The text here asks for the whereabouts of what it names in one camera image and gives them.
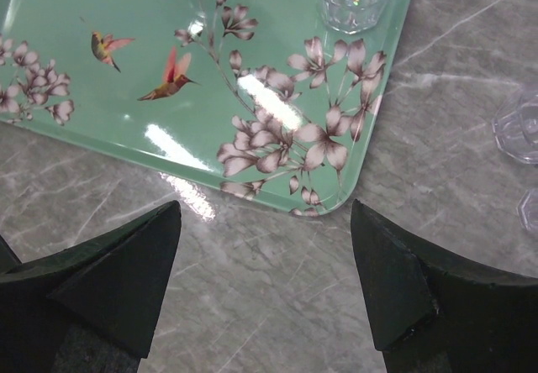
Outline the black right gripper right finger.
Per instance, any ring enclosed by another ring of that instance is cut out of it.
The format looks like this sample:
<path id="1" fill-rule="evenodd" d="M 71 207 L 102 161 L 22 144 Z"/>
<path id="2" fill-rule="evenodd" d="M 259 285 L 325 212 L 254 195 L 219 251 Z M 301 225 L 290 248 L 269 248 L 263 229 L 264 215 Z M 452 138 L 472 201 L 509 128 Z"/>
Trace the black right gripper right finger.
<path id="1" fill-rule="evenodd" d="M 351 240 L 389 372 L 534 372 L 537 280 L 469 260 L 362 202 Z"/>

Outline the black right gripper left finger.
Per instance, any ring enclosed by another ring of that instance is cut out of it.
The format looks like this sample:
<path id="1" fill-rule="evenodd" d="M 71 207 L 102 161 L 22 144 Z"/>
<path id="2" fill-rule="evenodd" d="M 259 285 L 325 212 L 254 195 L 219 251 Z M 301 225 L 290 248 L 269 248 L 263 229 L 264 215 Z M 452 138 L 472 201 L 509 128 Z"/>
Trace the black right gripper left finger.
<path id="1" fill-rule="evenodd" d="M 150 347 L 182 228 L 170 201 L 53 255 L 1 245 L 4 372 L 135 372 Z"/>

